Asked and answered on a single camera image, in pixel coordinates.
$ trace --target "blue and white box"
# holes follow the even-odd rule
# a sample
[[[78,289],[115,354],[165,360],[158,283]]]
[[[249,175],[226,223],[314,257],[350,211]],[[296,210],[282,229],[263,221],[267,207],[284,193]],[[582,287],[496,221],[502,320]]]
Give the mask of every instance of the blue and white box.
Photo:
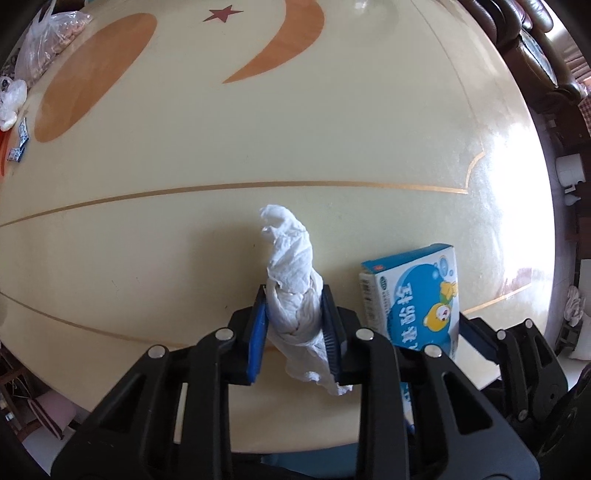
[[[459,334],[456,254],[433,244],[362,264],[366,324],[394,345],[433,343],[453,358]]]

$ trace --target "orange crescent moon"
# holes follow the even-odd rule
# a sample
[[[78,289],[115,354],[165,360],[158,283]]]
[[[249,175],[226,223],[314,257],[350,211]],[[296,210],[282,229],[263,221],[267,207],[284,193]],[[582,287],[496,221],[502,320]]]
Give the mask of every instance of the orange crescent moon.
[[[224,83],[268,72],[310,47],[324,28],[324,12],[316,0],[285,0],[283,25],[261,52]]]

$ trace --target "barcode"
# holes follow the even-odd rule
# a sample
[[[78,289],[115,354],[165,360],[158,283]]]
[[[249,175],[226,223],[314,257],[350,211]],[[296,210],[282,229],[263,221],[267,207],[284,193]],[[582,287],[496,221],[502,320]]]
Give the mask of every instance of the barcode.
[[[361,279],[361,290],[363,292],[363,303],[365,305],[368,326],[375,326],[374,299],[372,298],[372,287],[369,280]]]

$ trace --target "orange object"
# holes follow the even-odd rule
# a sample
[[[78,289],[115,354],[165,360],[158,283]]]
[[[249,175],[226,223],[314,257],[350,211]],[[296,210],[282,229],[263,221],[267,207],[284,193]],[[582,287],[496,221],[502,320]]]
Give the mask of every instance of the orange object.
[[[6,150],[8,149],[8,139],[10,138],[10,130],[8,132],[0,131],[0,176],[4,176],[4,162],[6,162]]]

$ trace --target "screw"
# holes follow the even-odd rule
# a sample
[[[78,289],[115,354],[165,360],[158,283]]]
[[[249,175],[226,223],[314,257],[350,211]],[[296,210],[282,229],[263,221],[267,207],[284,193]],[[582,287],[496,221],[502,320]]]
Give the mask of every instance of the screw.
[[[424,348],[424,352],[427,356],[430,356],[431,358],[439,358],[443,355],[443,352],[437,345],[427,345]]]
[[[166,348],[164,348],[162,345],[151,346],[148,350],[148,356],[150,358],[162,358],[165,353]]]
[[[232,330],[230,330],[229,328],[220,328],[216,332],[216,338],[218,340],[220,340],[221,342],[223,342],[225,340],[231,340],[232,337],[234,337],[234,332]]]
[[[365,342],[369,342],[370,340],[374,339],[374,332],[368,328],[360,328],[355,332],[355,336],[359,340],[363,340]]]

